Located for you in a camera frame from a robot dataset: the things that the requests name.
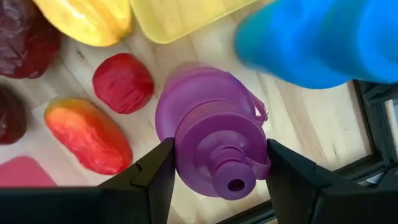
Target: toy fruit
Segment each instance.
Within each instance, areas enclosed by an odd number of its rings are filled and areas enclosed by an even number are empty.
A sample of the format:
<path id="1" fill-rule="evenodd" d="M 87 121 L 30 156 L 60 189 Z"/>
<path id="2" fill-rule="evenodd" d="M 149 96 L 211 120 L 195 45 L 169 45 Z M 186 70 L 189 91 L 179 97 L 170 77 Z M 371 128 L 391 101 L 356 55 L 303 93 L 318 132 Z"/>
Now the toy fruit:
<path id="1" fill-rule="evenodd" d="M 53 135 L 80 163 L 99 174 L 117 174 L 132 162 L 132 151 L 120 128 L 85 100 L 51 102 L 44 119 Z"/>
<path id="2" fill-rule="evenodd" d="M 0 85 L 0 145 L 20 140 L 26 133 L 26 127 L 22 102 L 10 89 Z"/>
<path id="3" fill-rule="evenodd" d="M 38 78 L 61 46 L 61 34 L 31 0 L 0 0 L 0 75 Z"/>
<path id="4" fill-rule="evenodd" d="M 106 59 L 95 71 L 93 85 L 97 97 L 121 114 L 141 109 L 154 93 L 150 73 L 131 54 Z"/>
<path id="5" fill-rule="evenodd" d="M 131 31 L 132 14 L 128 0 L 34 2 L 56 28 L 88 45 L 113 45 Z"/>

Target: bottle spout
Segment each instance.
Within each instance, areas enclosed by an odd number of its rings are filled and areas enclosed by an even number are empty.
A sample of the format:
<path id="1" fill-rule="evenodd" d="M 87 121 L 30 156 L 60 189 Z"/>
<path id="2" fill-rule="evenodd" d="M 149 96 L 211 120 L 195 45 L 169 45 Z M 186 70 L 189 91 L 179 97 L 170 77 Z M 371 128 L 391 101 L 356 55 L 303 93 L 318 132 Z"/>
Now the bottle spout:
<path id="1" fill-rule="evenodd" d="M 241 151 L 224 147 L 211 157 L 209 168 L 216 193 L 226 200 L 241 199 L 254 189 L 256 176 Z"/>

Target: light wood floor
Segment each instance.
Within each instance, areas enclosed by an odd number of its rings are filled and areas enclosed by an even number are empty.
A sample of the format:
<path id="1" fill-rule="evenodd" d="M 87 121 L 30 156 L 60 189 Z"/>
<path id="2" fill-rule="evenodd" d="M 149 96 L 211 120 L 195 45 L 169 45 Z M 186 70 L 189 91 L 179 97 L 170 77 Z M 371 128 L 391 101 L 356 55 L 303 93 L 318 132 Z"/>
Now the light wood floor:
<path id="1" fill-rule="evenodd" d="M 169 72 L 188 61 L 201 61 L 230 71 L 269 111 L 264 125 L 267 137 L 307 156 L 328 169 L 337 169 L 370 153 L 361 113 L 349 83 L 329 90 L 306 90 L 243 67 L 234 56 L 233 34 L 238 22 L 259 4 L 220 19 L 193 34 L 167 45 L 144 37 L 138 25 L 124 42 L 95 48 L 64 38 L 62 50 L 47 73 L 36 80 L 11 80 L 29 110 L 29 131 L 17 144 L 0 147 L 0 163 L 25 154 L 33 157 L 58 185 L 97 185 L 110 176 L 82 168 L 78 161 L 53 138 L 45 127 L 43 113 L 58 96 L 75 96 L 92 101 L 124 130 L 138 160 L 158 145 L 154 131 L 154 110 Z M 150 103 L 130 115 L 112 112 L 95 97 L 91 78 L 97 66 L 120 52 L 142 60 L 156 81 Z M 196 194 L 177 177 L 170 211 L 170 223 L 215 223 L 268 200 L 265 181 L 238 201 L 225 201 Z"/>

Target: purple bottle lid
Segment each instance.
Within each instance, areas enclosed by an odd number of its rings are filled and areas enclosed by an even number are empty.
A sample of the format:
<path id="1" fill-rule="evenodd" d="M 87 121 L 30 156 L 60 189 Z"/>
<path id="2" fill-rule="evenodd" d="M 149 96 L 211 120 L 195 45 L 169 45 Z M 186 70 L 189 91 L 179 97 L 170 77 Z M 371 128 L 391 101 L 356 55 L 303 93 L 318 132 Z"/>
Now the purple bottle lid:
<path id="1" fill-rule="evenodd" d="M 200 194 L 227 200 L 249 194 L 271 165 L 257 121 L 224 101 L 191 111 L 177 128 L 176 148 L 183 181 Z"/>

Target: mango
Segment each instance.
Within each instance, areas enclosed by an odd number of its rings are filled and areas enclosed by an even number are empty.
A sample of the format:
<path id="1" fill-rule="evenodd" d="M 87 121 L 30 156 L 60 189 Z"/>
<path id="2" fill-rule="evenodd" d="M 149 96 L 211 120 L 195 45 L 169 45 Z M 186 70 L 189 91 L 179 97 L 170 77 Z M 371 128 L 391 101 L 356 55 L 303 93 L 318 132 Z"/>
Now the mango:
<path id="1" fill-rule="evenodd" d="M 129 0 L 33 0 L 64 34 L 88 45 L 106 47 L 130 33 Z"/>
<path id="2" fill-rule="evenodd" d="M 90 102 L 61 98 L 49 104 L 44 120 L 52 134 L 80 163 L 99 174 L 118 174 L 132 162 L 120 128 Z"/>

